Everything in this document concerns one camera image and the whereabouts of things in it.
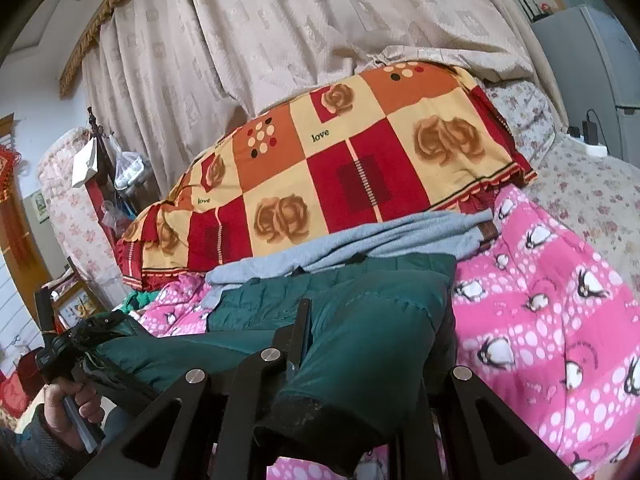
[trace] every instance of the red and yellow blanket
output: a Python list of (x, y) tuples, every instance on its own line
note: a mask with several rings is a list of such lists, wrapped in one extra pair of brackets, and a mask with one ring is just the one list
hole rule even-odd
[(467, 72), (397, 63), (281, 104), (201, 153), (127, 230), (118, 264), (129, 285), (156, 289), (368, 222), (481, 210), (533, 177)]

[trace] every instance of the hand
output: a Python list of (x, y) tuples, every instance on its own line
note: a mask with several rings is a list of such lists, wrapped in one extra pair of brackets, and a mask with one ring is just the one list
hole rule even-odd
[(44, 392), (44, 418), (51, 433), (69, 447), (82, 451), (84, 444), (62, 405), (62, 399), (68, 395), (74, 396), (80, 415), (94, 423), (104, 418), (104, 410), (100, 406), (102, 399), (91, 384), (73, 383), (64, 378), (58, 378)]

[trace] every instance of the silver bolt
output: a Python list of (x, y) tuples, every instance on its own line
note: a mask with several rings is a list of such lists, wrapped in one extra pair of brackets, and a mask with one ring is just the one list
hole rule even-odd
[(260, 352), (263, 361), (275, 361), (280, 358), (280, 350), (277, 348), (265, 348)]
[(471, 373), (471, 370), (469, 370), (469, 368), (467, 368), (466, 366), (456, 366), (455, 368), (453, 368), (453, 376), (460, 381), (468, 381), (473, 376), (473, 374)]
[(187, 379), (189, 384), (197, 384), (202, 382), (205, 377), (205, 373), (199, 368), (194, 368), (193, 370), (189, 370), (187, 374), (184, 376)]

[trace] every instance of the black cable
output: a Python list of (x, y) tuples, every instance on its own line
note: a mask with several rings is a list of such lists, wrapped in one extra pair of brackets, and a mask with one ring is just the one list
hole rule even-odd
[(604, 136), (604, 130), (602, 129), (602, 123), (600, 122), (600, 118), (598, 117), (598, 113), (593, 108), (589, 108), (587, 110), (587, 120), (589, 120), (589, 112), (593, 112), (593, 115), (596, 116), (596, 119), (598, 121), (598, 126), (600, 127), (600, 131), (602, 132), (602, 140), (604, 140), (604, 145), (607, 147), (607, 152), (610, 155), (611, 151), (609, 150), (609, 145), (607, 144), (607, 137)]

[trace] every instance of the gray refrigerator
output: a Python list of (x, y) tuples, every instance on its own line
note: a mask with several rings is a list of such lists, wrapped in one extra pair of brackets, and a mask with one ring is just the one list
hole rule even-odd
[[(579, 6), (531, 27), (556, 76), (569, 124), (582, 129), (592, 108), (602, 123), (600, 143), (640, 168), (640, 54), (620, 22)], [(597, 124), (594, 114), (590, 119)]]

